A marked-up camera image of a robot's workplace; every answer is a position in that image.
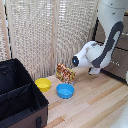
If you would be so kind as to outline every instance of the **blue bowl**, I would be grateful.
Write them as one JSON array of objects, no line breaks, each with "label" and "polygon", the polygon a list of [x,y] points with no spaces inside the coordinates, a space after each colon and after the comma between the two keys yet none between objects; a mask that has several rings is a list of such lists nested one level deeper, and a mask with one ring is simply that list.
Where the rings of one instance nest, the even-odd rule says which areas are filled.
[{"label": "blue bowl", "polygon": [[59,84],[56,87],[57,90],[57,94],[60,98],[63,99],[68,99],[70,97],[72,97],[73,93],[74,93],[74,88],[73,86],[71,86],[70,84]]}]

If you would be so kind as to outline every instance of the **yellow bowl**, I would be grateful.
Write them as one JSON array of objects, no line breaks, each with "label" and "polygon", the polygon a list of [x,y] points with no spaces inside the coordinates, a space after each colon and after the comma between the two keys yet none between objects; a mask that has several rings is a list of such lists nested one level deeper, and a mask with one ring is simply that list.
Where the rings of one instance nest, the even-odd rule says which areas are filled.
[{"label": "yellow bowl", "polygon": [[51,81],[46,78],[40,78],[35,81],[35,84],[41,92],[47,92],[50,89]]}]

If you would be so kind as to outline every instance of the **black bag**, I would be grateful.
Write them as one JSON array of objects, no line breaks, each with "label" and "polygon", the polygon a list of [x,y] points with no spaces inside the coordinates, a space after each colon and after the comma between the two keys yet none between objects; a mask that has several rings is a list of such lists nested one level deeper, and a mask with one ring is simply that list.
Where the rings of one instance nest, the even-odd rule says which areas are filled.
[{"label": "black bag", "polygon": [[18,59],[0,62],[0,128],[42,128],[48,101]]}]

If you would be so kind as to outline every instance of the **pet bowl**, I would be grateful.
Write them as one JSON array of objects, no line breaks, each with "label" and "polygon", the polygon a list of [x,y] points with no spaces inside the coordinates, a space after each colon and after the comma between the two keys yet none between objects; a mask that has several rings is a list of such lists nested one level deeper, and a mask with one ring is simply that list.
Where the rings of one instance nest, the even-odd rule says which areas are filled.
[{"label": "pet bowl", "polygon": [[71,86],[70,84],[65,84],[65,83],[59,84],[56,87],[56,90],[57,90],[58,96],[63,99],[68,99],[72,97],[74,93],[73,86]]},{"label": "pet bowl", "polygon": [[46,92],[50,89],[51,81],[46,78],[40,78],[35,81],[35,84],[41,92]]}]

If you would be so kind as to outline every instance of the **bamboo blind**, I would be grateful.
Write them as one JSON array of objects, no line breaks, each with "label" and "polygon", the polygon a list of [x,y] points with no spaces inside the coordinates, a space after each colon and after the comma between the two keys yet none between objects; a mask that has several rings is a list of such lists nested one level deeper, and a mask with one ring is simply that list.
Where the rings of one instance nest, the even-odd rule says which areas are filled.
[{"label": "bamboo blind", "polygon": [[49,76],[53,0],[6,0],[12,56],[33,80]]},{"label": "bamboo blind", "polygon": [[72,57],[88,41],[98,0],[6,0],[12,57],[32,78],[72,68]]},{"label": "bamboo blind", "polygon": [[10,59],[9,38],[3,0],[0,0],[0,61]]},{"label": "bamboo blind", "polygon": [[72,68],[72,57],[88,41],[98,0],[60,0],[56,64]]}]

